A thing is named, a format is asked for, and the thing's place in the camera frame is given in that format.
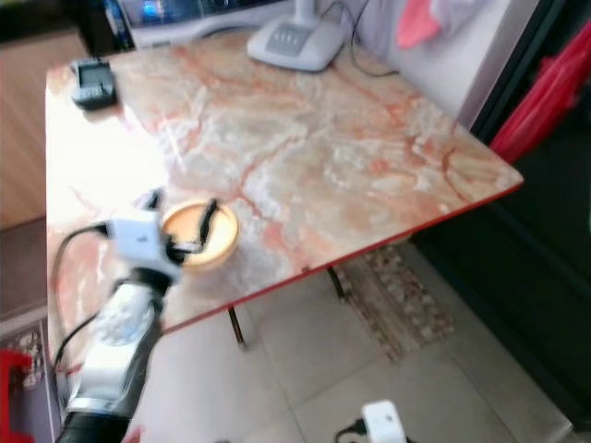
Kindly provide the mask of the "silver washing machine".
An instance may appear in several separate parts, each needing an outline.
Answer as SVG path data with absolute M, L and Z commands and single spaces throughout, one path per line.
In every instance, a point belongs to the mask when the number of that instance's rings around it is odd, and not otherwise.
M 288 16 L 296 0 L 118 0 L 131 41 L 147 48 L 195 41 L 221 30 L 254 29 Z

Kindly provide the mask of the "light wooden cabinet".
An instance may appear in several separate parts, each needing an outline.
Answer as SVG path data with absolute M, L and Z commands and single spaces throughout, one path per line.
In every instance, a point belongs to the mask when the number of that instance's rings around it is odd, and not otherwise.
M 1 228 L 45 215 L 46 73 L 85 54 L 76 32 L 0 47 Z

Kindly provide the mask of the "brown patterned floor rug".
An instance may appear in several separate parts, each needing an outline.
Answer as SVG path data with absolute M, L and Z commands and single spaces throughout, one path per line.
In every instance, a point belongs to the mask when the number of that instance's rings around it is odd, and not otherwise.
M 452 336 L 454 317 L 392 245 L 369 250 L 333 268 L 349 293 L 345 302 L 358 313 L 390 362 Z

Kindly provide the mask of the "pink cloth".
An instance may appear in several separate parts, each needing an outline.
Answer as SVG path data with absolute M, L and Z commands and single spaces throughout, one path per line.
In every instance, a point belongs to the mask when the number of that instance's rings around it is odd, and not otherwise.
M 395 32 L 398 48 L 409 50 L 440 33 L 442 25 L 435 12 L 436 3 L 438 0 L 405 0 Z

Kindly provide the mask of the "orange plastic bowl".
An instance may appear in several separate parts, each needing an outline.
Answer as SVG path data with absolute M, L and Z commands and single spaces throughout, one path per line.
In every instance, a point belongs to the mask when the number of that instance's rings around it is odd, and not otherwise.
M 195 240 L 199 235 L 199 220 L 211 199 L 194 199 L 166 212 L 162 221 L 163 231 L 172 233 L 178 241 Z M 189 255 L 180 266 L 186 271 L 215 269 L 233 255 L 239 233 L 239 219 L 235 212 L 228 204 L 220 202 L 218 215 L 212 220 L 210 241 L 204 245 L 202 253 Z

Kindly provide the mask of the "dark bordered floor rug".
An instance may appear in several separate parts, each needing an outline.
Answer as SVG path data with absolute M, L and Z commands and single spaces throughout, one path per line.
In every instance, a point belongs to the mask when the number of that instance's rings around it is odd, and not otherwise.
M 56 414 L 56 392 L 46 319 L 37 319 L 0 334 L 0 347 L 29 357 L 22 367 L 9 370 L 7 393 L 22 413 Z

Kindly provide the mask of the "black charger device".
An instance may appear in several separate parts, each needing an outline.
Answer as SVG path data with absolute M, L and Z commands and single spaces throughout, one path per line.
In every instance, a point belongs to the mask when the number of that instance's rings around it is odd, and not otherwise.
M 115 76 L 101 58 L 79 59 L 71 64 L 78 85 L 71 100 L 83 111 L 96 111 L 118 103 Z

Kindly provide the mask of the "red plastic bag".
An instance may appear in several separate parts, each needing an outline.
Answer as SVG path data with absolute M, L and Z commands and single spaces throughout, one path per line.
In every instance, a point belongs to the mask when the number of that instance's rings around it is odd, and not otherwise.
M 557 55 L 543 59 L 536 83 L 491 140 L 491 150 L 507 163 L 518 161 L 556 129 L 588 80 L 591 18 Z

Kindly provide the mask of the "white appliance base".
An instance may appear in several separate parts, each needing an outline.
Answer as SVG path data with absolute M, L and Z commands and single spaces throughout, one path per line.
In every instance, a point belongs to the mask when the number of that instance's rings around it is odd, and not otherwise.
M 316 0 L 295 0 L 292 14 L 263 25 L 247 43 L 250 58 L 287 70 L 320 72 L 344 46 L 345 32 L 325 21 Z

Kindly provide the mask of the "black metal table leg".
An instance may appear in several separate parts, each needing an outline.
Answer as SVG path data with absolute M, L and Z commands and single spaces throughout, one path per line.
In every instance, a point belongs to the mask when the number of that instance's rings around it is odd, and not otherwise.
M 249 349 L 249 340 L 246 336 L 247 329 L 244 328 L 244 320 L 249 320 L 249 316 L 240 313 L 239 308 L 235 306 L 229 307 L 225 313 L 228 314 L 229 321 L 231 321 L 231 330 L 236 345 L 239 346 L 241 351 L 247 351 Z
M 339 300 L 346 301 L 349 293 L 346 291 L 346 287 L 342 282 L 341 275 L 339 275 L 338 271 L 333 267 L 326 269 L 326 273 L 328 273 L 329 278 L 333 284 L 333 290 L 336 291 L 337 298 Z

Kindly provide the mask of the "red metal stool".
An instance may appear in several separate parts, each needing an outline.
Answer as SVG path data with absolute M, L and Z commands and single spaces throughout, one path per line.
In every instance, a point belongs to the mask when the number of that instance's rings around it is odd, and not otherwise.
M 0 350 L 0 443 L 34 443 L 33 435 L 12 427 L 12 401 L 24 392 L 24 379 L 32 367 L 28 354 Z

